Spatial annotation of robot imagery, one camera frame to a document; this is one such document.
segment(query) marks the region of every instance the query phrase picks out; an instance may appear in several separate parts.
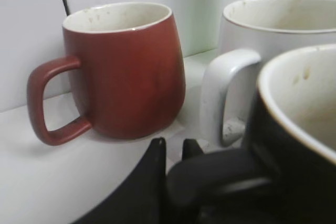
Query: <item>white mug handle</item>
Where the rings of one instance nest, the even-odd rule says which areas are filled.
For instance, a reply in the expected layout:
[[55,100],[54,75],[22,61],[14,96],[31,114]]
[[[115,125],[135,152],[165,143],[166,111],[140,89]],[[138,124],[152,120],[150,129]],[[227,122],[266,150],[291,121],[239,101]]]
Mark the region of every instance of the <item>white mug handle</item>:
[[[261,61],[259,53],[249,49],[237,49],[215,58],[205,70],[201,88],[200,130],[202,138],[210,143],[231,145],[239,137],[223,134],[224,106],[229,84],[241,69]],[[244,122],[233,120],[230,132],[242,136]]]

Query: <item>black mug handle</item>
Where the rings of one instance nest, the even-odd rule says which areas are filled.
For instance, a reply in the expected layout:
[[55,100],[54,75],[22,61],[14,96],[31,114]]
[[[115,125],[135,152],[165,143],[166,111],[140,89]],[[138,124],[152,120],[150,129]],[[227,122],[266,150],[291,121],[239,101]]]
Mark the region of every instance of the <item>black mug handle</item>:
[[260,197],[272,191],[274,180],[259,157],[240,148],[178,163],[167,175],[166,190],[176,207],[190,208],[228,197]]

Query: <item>mug rim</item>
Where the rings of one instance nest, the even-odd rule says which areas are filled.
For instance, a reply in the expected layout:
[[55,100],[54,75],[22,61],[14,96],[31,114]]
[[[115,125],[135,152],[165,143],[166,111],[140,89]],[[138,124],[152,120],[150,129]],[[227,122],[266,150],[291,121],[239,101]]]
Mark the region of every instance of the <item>mug rim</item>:
[[[258,31],[265,31],[269,33],[279,33],[279,34],[326,34],[326,33],[334,33],[336,32],[336,28],[330,28],[330,29],[314,29],[314,30],[289,30],[289,29],[278,29],[278,28],[267,28],[267,27],[262,27],[262,26],[254,26],[254,25],[249,25],[247,23],[243,23],[240,21],[237,21],[234,18],[231,18],[229,13],[230,10],[232,10],[236,5],[243,3],[246,4],[247,2],[255,2],[255,1],[265,1],[265,0],[237,0],[234,1],[227,6],[224,7],[223,10],[223,17],[230,23],[243,27],[243,28],[248,28],[252,30],[258,30]],[[336,0],[324,0],[328,2],[335,2]]]
[[[89,30],[76,30],[76,29],[70,29],[69,27],[66,26],[66,22],[75,17],[76,15],[82,14],[84,12],[87,12],[88,10],[94,10],[94,9],[102,9],[102,8],[108,8],[111,6],[120,6],[120,5],[153,5],[153,6],[161,6],[163,8],[166,8],[168,10],[168,14],[165,15],[163,18],[160,18],[154,22],[150,22],[148,24],[145,25],[141,25],[141,26],[134,26],[134,27],[130,27],[130,28],[125,28],[125,29],[116,29],[116,30],[99,30],[99,31],[89,31]],[[80,34],[113,34],[113,33],[122,33],[122,32],[126,32],[126,31],[138,31],[138,30],[143,30],[146,28],[149,28],[151,26],[154,26],[156,24],[159,24],[165,20],[167,20],[168,18],[170,18],[173,14],[173,11],[170,7],[168,7],[167,5],[164,4],[160,4],[160,3],[156,3],[156,2],[119,2],[119,3],[110,3],[110,4],[105,4],[105,5],[98,5],[98,6],[93,6],[93,7],[89,7],[89,8],[85,8],[82,10],[78,10],[77,12],[74,12],[72,14],[70,14],[69,16],[67,16],[63,23],[62,23],[62,28],[74,33],[80,33]]]
[[297,124],[295,124],[291,119],[289,119],[275,102],[268,84],[272,72],[275,68],[277,68],[278,64],[295,60],[295,58],[302,57],[302,54],[308,54],[310,52],[326,51],[326,50],[336,51],[336,44],[304,47],[288,51],[285,52],[284,54],[276,56],[274,59],[266,63],[262,68],[262,70],[260,71],[257,80],[257,87],[265,107],[267,108],[272,118],[281,127],[283,127],[290,135],[292,135],[297,141],[299,141],[305,147],[314,151],[315,153],[318,153],[320,156],[326,158],[331,163],[336,165],[336,151],[328,147],[327,145],[321,143],[318,139],[308,134],[306,131],[301,129]]

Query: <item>black mug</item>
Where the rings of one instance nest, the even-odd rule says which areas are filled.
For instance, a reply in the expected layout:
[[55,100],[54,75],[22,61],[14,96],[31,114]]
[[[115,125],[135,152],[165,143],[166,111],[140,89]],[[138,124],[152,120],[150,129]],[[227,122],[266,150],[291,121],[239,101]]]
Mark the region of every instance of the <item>black mug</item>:
[[167,176],[180,208],[250,201],[281,223],[336,223],[336,45],[267,63],[242,147],[180,162]]

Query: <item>mug handle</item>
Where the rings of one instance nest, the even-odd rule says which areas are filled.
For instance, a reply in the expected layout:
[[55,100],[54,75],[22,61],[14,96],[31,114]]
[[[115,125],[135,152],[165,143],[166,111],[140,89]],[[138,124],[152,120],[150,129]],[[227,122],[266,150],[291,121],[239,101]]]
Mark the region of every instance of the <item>mug handle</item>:
[[48,145],[61,145],[92,128],[92,124],[80,116],[54,131],[48,131],[43,111],[43,92],[54,76],[65,71],[79,69],[80,60],[75,56],[55,59],[37,67],[29,76],[27,84],[27,106],[30,122],[37,137]]
[[179,209],[211,205],[222,199],[258,198],[274,192],[279,175],[247,147],[189,158],[166,178],[167,195]]
[[237,49],[220,55],[210,62],[202,80],[199,117],[201,134],[205,140],[229,146],[242,137],[245,123],[239,119],[232,120],[229,129],[231,134],[223,133],[227,91],[238,71],[260,61],[261,56],[256,51]]

